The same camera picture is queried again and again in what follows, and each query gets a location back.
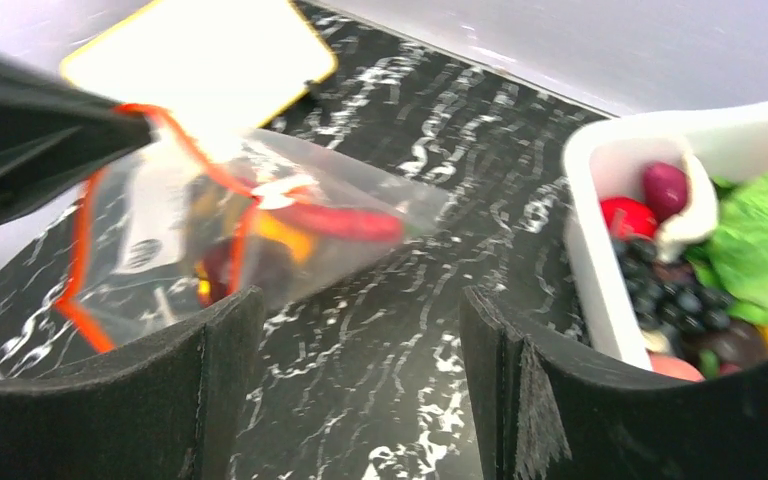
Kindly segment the yellow toy bell pepper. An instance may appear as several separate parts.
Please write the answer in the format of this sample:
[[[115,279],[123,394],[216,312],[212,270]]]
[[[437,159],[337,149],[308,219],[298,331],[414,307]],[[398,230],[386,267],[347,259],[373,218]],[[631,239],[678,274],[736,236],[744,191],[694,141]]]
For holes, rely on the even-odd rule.
[[[285,245],[298,264],[305,263],[316,247],[316,240],[311,233],[284,223],[269,213],[256,214],[253,231],[264,239]]]

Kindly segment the red toy chili pepper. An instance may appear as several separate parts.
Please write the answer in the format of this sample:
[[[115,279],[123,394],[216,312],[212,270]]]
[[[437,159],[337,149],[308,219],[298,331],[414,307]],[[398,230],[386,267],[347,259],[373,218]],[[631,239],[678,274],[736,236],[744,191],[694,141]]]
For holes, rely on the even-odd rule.
[[[295,203],[271,214],[302,230],[349,241],[398,242],[408,232],[401,218],[378,210]]]

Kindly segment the dark red toy fruit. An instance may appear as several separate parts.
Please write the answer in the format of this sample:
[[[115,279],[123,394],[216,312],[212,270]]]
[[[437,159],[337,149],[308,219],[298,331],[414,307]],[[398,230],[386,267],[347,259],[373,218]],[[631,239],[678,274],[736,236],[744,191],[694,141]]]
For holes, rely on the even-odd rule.
[[[232,243],[232,239],[215,243],[195,264],[197,298],[203,307],[211,306],[232,292]],[[273,240],[260,241],[256,258],[243,261],[242,266],[244,283],[262,291],[269,312],[278,311],[287,303],[296,265],[285,244]]]

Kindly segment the clear zip bag orange zipper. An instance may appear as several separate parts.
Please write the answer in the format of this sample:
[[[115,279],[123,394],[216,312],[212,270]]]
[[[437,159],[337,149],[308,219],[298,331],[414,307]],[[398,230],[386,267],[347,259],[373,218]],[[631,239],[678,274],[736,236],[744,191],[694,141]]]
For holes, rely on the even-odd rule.
[[[436,232],[449,199],[441,188],[292,136],[263,129],[192,136],[161,107],[130,103],[120,112],[142,115],[155,139],[88,181],[55,303],[99,353],[207,308],[197,298],[195,264],[221,240],[233,240],[231,293],[255,287],[244,283],[242,263],[267,240],[253,231],[257,213],[295,203],[354,207],[391,213],[408,230],[387,243],[303,230],[316,247],[305,263],[293,260],[287,305]]]

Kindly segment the white toy radish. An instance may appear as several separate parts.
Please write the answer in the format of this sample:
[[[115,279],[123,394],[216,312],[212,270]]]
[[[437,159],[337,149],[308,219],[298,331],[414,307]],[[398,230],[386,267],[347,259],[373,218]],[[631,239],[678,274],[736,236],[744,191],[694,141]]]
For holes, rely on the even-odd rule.
[[[656,260],[661,263],[676,261],[688,245],[708,239],[719,224],[716,190],[700,159],[685,152],[681,160],[687,177],[688,196],[684,208],[656,230]]]

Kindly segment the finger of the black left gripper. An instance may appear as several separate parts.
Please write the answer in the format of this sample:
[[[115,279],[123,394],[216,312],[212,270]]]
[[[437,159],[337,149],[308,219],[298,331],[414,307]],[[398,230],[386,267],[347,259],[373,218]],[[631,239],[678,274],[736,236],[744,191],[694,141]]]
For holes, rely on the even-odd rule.
[[[0,57],[0,225],[146,145],[140,114]]]

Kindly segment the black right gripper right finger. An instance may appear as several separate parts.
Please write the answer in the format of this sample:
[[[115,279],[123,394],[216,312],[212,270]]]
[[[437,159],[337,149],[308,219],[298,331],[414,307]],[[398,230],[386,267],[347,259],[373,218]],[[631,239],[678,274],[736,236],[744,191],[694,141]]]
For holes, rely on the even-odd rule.
[[[487,479],[768,479],[768,361],[688,382],[608,357],[476,288],[461,346]]]

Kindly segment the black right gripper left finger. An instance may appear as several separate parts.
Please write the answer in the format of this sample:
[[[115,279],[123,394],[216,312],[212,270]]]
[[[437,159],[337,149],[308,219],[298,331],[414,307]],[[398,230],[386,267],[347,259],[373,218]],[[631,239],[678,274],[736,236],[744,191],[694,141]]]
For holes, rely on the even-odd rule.
[[[258,359],[260,291],[36,379],[0,380],[0,479],[222,479]]]

